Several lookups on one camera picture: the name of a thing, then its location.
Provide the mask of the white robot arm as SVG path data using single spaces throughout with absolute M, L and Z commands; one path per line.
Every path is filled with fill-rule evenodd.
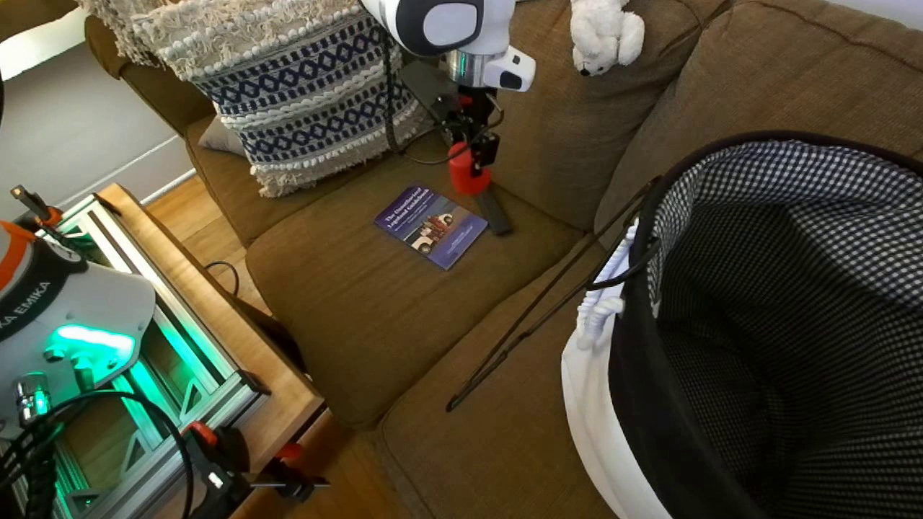
M 75 8 L 119 59 L 198 89 L 264 200 L 315 190 L 439 122 L 453 187 L 492 233 L 511 232 L 485 154 L 496 95 L 535 76 L 511 45 L 517 0 L 3 0 L 0 26 L 15 37 Z

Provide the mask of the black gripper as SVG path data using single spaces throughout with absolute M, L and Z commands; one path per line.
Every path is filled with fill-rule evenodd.
M 466 138 L 479 132 L 470 143 L 476 176 L 481 176 L 496 163 L 498 135 L 485 130 L 496 127 L 498 122 L 501 122 L 501 111 L 496 105 L 492 89 L 470 89 L 470 88 L 459 89 L 455 108 L 449 111 L 449 119 L 446 119 L 446 138 L 449 138 L 449 147 L 455 147 L 459 143 L 466 145 Z

